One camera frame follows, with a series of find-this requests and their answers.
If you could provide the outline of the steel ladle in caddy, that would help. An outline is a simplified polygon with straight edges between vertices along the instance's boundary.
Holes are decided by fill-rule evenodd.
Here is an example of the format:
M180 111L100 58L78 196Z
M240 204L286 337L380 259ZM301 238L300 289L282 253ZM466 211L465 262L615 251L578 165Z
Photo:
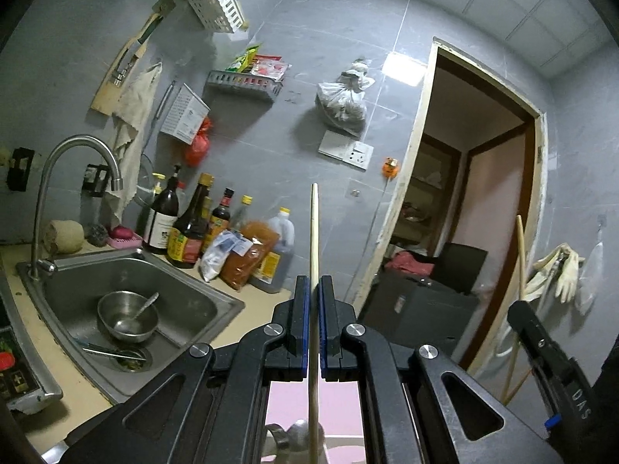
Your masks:
M262 458L273 457L273 463L308 463L310 461L308 421L299 419L287 430L279 424L265 426Z

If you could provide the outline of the dark grey cabinet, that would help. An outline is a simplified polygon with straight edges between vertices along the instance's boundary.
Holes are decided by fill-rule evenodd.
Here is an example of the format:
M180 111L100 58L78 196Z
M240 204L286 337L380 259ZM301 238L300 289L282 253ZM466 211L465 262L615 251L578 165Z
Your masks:
M392 344L410 349L430 344L450 355L477 307L474 294L388 270L370 290L360 322Z

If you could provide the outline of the clear hanging plastic bag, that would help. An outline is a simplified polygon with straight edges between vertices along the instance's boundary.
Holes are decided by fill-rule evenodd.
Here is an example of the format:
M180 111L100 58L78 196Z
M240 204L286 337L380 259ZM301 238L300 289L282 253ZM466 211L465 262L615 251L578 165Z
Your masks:
M578 292L575 297L577 312L585 316L593 307L595 297L603 281L603 255L604 246L602 239L603 226L597 230L597 242L590 255L585 260L578 280Z

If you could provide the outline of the steel bowl in sink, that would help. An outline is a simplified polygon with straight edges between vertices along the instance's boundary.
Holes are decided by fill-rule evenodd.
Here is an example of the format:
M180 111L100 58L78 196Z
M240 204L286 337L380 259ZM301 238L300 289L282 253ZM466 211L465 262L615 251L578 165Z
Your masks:
M116 340L128 344L141 344L152 337L159 323L158 312L154 306L150 306L137 320L140 324L140 333L126 334L115 331L113 326L122 319L133 315L149 297L142 297L140 294L118 290L105 294L97 302L96 312L100 323L107 333Z

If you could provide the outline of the orange spice powder bag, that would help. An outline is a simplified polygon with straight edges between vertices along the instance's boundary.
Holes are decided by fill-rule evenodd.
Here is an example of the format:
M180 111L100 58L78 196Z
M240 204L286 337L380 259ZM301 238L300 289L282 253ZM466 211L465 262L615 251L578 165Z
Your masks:
M262 221L249 221L240 229L241 242L224 262L219 275L235 290L246 285L250 275L278 242L280 235Z

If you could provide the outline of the thick brown chopstick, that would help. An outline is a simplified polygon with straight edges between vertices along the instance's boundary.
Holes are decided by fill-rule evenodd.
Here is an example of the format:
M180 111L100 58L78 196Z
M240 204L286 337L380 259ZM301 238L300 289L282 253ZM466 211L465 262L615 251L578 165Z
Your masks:
M508 311L508 323L512 324L513 319L517 318L517 312L523 307L523 297L526 291L526 246L525 246L525 233L523 232L523 219L521 215L516 216L516 233L517 233L517 247L518 247L518 296L516 301L510 306ZM511 383L515 372L517 356L519 351L519 331L513 328L514 340L511 349L511 355L508 361L508 370L506 378L504 379L503 389L501 390L501 403L507 405L511 399Z

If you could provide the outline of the stainless steel sink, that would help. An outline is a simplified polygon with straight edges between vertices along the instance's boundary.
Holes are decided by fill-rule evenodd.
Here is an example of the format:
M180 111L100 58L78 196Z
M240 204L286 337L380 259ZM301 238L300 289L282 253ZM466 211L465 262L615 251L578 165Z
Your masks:
M42 261L36 278L26 262L17 270L56 341L112 402L214 340L245 307L140 248Z

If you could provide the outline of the yellow cap clear bottle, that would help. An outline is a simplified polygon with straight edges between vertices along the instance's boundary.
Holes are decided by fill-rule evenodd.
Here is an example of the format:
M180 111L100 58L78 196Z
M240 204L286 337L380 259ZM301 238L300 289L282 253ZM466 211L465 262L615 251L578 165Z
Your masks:
M240 232L242 226L245 224L246 219L249 216L249 209L252 205L253 198L249 195L243 195L241 198L241 204L238 209L235 211L230 221L230 229L233 232Z

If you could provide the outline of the dark bottle white label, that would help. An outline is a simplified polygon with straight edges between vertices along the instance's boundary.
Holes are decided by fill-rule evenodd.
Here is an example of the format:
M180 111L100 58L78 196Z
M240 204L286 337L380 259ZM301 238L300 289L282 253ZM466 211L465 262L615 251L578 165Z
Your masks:
M153 254L165 254L170 230L178 217L177 186L181 165L176 164L165 189L159 193L151 207L146 221L143 237L144 247Z

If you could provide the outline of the red plastic bag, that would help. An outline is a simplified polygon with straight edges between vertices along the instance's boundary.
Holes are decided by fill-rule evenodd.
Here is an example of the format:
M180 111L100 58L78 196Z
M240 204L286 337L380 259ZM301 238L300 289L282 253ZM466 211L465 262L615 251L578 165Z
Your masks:
M210 149L210 139L208 132L212 128L212 121L206 116L199 126L192 143L185 149L184 162L190 168L197 168L202 160L207 156Z

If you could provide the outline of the beige hanging dish cloth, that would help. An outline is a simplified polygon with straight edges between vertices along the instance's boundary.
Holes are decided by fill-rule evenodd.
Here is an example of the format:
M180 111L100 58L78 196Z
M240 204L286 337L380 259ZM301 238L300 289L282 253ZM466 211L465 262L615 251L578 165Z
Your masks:
M122 224L124 211L137 193L146 126L161 75L162 61L141 72L123 90L112 113L115 126L112 152L123 179L123 187L119 192L113 192L108 184L104 194L109 216L107 223L113 229Z

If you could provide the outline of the wooden cutting board hanging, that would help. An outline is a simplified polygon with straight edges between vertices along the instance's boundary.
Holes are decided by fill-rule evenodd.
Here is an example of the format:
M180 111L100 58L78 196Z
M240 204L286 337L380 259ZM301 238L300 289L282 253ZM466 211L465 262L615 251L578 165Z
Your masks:
M110 116L115 111L126 81L134 66L144 56L147 42L162 19L164 17L161 13L153 13L140 31L121 48L106 72L99 89L96 90L90 104L92 110L106 116Z

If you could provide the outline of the wooden door frame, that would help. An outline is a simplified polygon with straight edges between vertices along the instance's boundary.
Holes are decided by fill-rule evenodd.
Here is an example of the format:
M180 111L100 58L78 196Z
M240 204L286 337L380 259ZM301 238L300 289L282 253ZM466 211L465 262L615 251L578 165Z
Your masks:
M541 110L527 98L515 85L503 75L476 59L467 51L434 36L432 38L426 70L423 77L421 98L413 118L412 132L403 158L395 189L392 192L386 217L379 230L376 248L371 256L363 278L352 301L355 312L360 312L368 300L370 284L376 275L380 262L386 252L387 241L395 229L397 216L404 201L405 189L412 177L413 164L417 160L423 129L429 112L433 78L438 68L439 59L454 63L458 74L467 73L477 84L498 93L498 101L508 110L519 115L526 114L532 118L527 132L526 157L523 166L523 183L520 189L517 212L523 216L523 234L525 250L533 254L540 229L540 219L544 214L544 200L547 195L548 181L548 113ZM494 294L489 300L479 328L472 336L470 345L465 350L461 365L468 372L477 372L485 354L494 346L499 328L507 316L507 307L517 295L517 240L512 238L508 249L507 261L511 267L504 268L499 276Z

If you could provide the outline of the white wall calendar box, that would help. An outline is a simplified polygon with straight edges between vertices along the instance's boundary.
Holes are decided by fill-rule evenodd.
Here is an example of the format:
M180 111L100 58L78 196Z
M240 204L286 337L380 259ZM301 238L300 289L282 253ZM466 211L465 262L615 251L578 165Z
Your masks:
M210 107L202 98L187 84L183 84L164 117L159 132L191 145L209 112Z

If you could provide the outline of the black wall outlet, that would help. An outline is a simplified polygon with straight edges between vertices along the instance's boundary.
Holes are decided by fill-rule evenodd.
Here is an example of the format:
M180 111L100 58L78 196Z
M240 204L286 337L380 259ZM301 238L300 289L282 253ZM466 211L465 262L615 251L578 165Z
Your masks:
M6 177L6 185L12 192L25 192L31 165L34 160L34 150L28 148L14 149L9 160L9 172Z

